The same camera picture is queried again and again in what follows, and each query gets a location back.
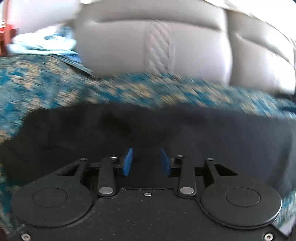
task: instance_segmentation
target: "silver rivet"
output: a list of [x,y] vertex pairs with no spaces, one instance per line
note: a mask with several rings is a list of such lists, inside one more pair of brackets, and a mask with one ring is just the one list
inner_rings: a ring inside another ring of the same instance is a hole
[[113,161],[113,163],[117,163],[117,162],[119,162],[118,156],[116,156],[116,155],[112,155],[112,156],[109,156],[109,157],[110,157],[110,159]]
[[194,189],[191,187],[182,187],[180,188],[180,192],[183,194],[192,194],[194,193]]
[[145,197],[151,197],[152,194],[151,194],[151,192],[145,192],[145,193],[144,193],[144,196],[145,196]]
[[101,194],[111,194],[111,193],[113,193],[113,188],[111,188],[111,187],[102,187],[102,188],[99,189],[99,192]]
[[273,238],[274,238],[274,236],[273,236],[273,234],[266,234],[265,236],[264,236],[264,240],[265,241],[271,241],[271,240],[273,240]]
[[31,240],[31,236],[29,234],[26,234],[26,233],[22,234],[20,237],[24,241],[30,241]]

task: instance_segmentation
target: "seat backrest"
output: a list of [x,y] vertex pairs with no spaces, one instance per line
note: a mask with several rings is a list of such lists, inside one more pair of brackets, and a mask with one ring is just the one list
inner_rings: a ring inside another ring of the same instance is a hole
[[293,43],[258,19],[202,0],[102,0],[75,20],[77,52],[97,76],[170,72],[294,93]]

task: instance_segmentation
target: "black cloth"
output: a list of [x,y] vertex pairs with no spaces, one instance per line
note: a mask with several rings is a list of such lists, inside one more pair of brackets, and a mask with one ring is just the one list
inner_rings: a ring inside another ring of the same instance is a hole
[[0,161],[10,177],[33,181],[81,157],[98,161],[132,147],[134,162],[149,162],[163,147],[170,157],[185,155],[200,166],[214,158],[284,197],[296,187],[295,124],[190,104],[154,110],[115,103],[40,109],[0,146]]

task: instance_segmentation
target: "teal patterned fabric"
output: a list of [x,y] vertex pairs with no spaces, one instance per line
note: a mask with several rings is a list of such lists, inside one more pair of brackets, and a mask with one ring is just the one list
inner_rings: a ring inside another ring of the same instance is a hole
[[[18,55],[0,59],[0,143],[17,133],[28,112],[81,101],[116,101],[149,108],[188,102],[296,120],[294,113],[280,109],[296,107],[295,103],[260,91],[172,74],[123,74],[97,79],[51,56]],[[18,188],[19,183],[7,179],[0,160],[0,227],[6,233],[15,228],[10,218],[10,199]],[[295,213],[296,191],[284,199],[276,225],[280,227]]]

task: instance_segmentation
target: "screw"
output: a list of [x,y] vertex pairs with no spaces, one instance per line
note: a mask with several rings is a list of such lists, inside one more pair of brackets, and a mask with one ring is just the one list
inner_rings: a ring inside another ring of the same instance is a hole
[[271,241],[271,240],[273,240],[273,238],[274,238],[274,236],[273,236],[273,234],[266,234],[265,236],[264,236],[264,240],[265,241]]
[[29,234],[26,234],[26,233],[22,234],[20,237],[24,241],[30,241],[31,240],[31,236]]
[[145,196],[145,197],[151,197],[152,194],[151,194],[151,192],[145,192],[145,193],[144,193],[144,196]]

